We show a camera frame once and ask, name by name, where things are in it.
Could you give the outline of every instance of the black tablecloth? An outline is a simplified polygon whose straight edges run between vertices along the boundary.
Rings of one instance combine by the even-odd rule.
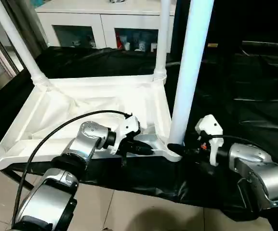
[[[78,78],[152,74],[155,54],[119,50],[50,47],[37,58],[48,78]],[[169,63],[165,90],[172,113],[179,65]],[[28,71],[18,74],[0,91],[0,140],[29,96]],[[278,156],[278,58],[235,55],[229,59],[206,54],[202,61],[185,144],[191,145],[194,126],[213,114],[224,134],[237,135],[268,148]],[[22,171],[25,164],[8,169]],[[33,163],[43,174],[50,163]],[[239,196],[239,176],[228,169],[169,162],[163,157],[93,160],[82,183],[147,194],[178,203],[222,209],[235,220],[253,219]]]

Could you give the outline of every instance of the white pole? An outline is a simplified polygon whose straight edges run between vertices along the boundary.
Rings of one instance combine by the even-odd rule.
[[[211,19],[213,0],[191,0],[169,143],[183,144]]]
[[[3,4],[0,1],[0,23],[2,24],[4,30],[6,31],[9,39],[13,43],[16,51],[20,55],[22,61],[27,67],[31,78],[35,86],[49,86],[50,82],[47,77],[42,73],[42,71],[37,66],[34,58],[27,49],[25,43],[23,42],[19,32],[15,28],[13,22],[11,21],[9,15],[7,14]]]
[[[171,0],[161,0],[160,26],[158,30],[156,67],[154,70],[154,80],[167,77],[166,59],[167,42],[170,20]]]

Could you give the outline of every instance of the black cable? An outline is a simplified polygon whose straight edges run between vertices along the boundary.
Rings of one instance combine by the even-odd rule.
[[[100,114],[100,113],[116,113],[116,114],[120,114],[120,115],[123,115],[125,116],[126,118],[130,117],[131,115],[127,114],[127,113],[124,113],[124,112],[120,112],[120,111],[114,111],[114,110],[102,110],[102,111],[95,111],[95,112],[89,112],[89,113],[86,113],[86,114],[83,114],[83,115],[80,115],[80,116],[77,116],[65,123],[63,123],[62,125],[60,125],[59,127],[57,127],[56,129],[54,129],[49,135],[47,135],[38,145],[37,147],[34,149],[34,151],[32,152],[31,156],[29,157],[27,163],[26,163],[26,167],[23,171],[23,174],[22,174],[22,178],[21,178],[21,181],[19,183],[19,187],[18,187],[18,191],[17,191],[17,196],[15,198],[15,203],[14,203],[14,209],[13,209],[13,220],[12,220],[12,228],[15,224],[15,218],[17,217],[17,213],[18,213],[18,209],[19,209],[19,204],[20,204],[20,197],[21,197],[21,193],[22,193],[22,189],[23,189],[23,183],[24,183],[24,180],[26,178],[26,174],[27,172],[29,171],[29,166],[30,166],[30,163],[32,162],[34,156],[36,155],[36,152],[39,150],[39,148],[52,136],[54,135],[56,132],[58,132],[60,129],[62,129],[63,127],[65,127],[66,125],[78,120],[78,119],[81,119],[81,118],[84,118],[84,117],[87,117],[87,116],[92,116],[92,115],[95,115],[95,114]]]
[[[230,135],[209,135],[209,137],[212,138],[228,138],[228,139],[233,139],[233,140],[238,140],[238,141],[242,141],[244,143],[247,143],[247,144],[251,144],[253,146],[256,146],[258,147],[259,149],[263,150],[264,152],[266,153],[269,153],[265,148],[263,148],[262,146],[260,146],[259,144],[251,141],[251,140],[248,140],[248,139],[245,139],[245,138],[241,138],[241,137],[238,137],[238,136],[230,136]]]

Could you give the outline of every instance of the white cabinet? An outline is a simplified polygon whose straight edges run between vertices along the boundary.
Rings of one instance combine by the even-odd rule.
[[[157,43],[160,17],[158,15],[109,15],[102,14],[101,21],[106,39],[106,46],[117,48],[117,35],[127,40],[132,47],[138,49],[140,41],[150,50],[151,43]],[[174,17],[170,16],[167,52],[171,49]]]
[[[99,49],[128,43],[130,50],[150,51],[157,43],[160,9],[160,0],[52,0],[36,12],[49,46]],[[174,11],[172,4],[167,52],[171,48]]]
[[[105,48],[105,37],[99,14],[38,13],[49,46]]]

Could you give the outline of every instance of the white shelf tray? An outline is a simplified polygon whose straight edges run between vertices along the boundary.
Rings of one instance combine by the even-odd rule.
[[[0,156],[0,169],[12,163],[26,162],[38,143],[62,123],[98,110],[133,113],[142,128],[137,140],[150,144],[155,155],[165,156],[171,161],[180,159],[166,148],[171,117],[162,80],[153,81],[152,75],[146,75],[50,81],[56,88],[43,92],[35,87],[2,139],[0,144],[6,149],[6,154]],[[75,121],[53,135],[33,161],[51,161],[60,155],[84,121],[95,121],[114,130],[123,119],[121,115],[105,113]],[[117,157],[109,151],[97,151],[93,158]]]

